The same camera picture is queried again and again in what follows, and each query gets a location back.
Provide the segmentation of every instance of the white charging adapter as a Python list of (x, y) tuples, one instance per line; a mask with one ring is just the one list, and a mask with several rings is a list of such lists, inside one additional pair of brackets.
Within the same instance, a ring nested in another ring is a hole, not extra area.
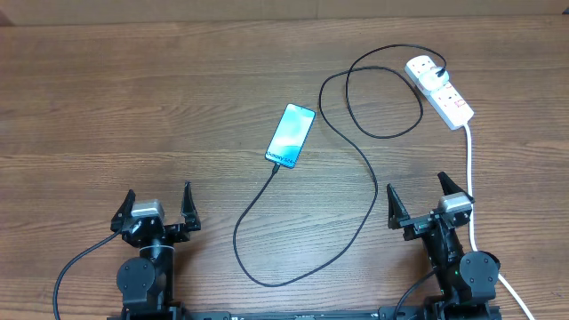
[(439, 76), (442, 68), (426, 55), (415, 57), (405, 65), (405, 72), (425, 95), (451, 130), (467, 124), (474, 115), (469, 104), (449, 82), (448, 72)]

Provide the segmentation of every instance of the white power cord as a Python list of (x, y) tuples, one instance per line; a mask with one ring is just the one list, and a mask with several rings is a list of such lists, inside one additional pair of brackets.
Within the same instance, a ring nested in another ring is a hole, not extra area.
[[(466, 147), (467, 148), (467, 153), (466, 153), (466, 181), (467, 182), (466, 183), (467, 183), (467, 189), (468, 189), (469, 195), (473, 196), (473, 194), (472, 194), (472, 189), (473, 189), (473, 185), (472, 185), (472, 135), (470, 134), (470, 127), (468, 124), (464, 124), (464, 131), (466, 132), (466, 146), (467, 146)], [(472, 213), (470, 214), (469, 238), (470, 238), (470, 247), (472, 248), (472, 251), (478, 251), (476, 239), (474, 237), (474, 205), (473, 204), (472, 204)], [(512, 288), (512, 286), (509, 285), (508, 281), (506, 281), (506, 278), (503, 277), (501, 274), (499, 274), (498, 280), (500, 280), (504, 284), (506, 289), (508, 289), (509, 293), (511, 293), (511, 295), (514, 297), (514, 299), (516, 299), (517, 304), (519, 304), (519, 306), (524, 310), (527, 318), (530, 320), (535, 320), (532, 313), (530, 312), (530, 309), (527, 308), (525, 303), (522, 301), (522, 298), (520, 298), (517, 295), (514, 288)]]

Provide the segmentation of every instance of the smartphone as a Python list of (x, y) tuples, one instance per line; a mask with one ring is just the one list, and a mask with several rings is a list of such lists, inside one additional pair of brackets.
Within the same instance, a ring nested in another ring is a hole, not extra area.
[(265, 158), (275, 164), (294, 168), (316, 116), (310, 109), (293, 104), (286, 106)]

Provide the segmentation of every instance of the power strip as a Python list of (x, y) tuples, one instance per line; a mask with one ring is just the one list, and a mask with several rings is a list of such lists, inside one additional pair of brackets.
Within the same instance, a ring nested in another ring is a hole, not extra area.
[(445, 120), (446, 125), (451, 130), (456, 130), (469, 122), (474, 111), (454, 89), (448, 72), (445, 71), (441, 76), (437, 74), (441, 69), (426, 55), (415, 57), (405, 65), (407, 75)]

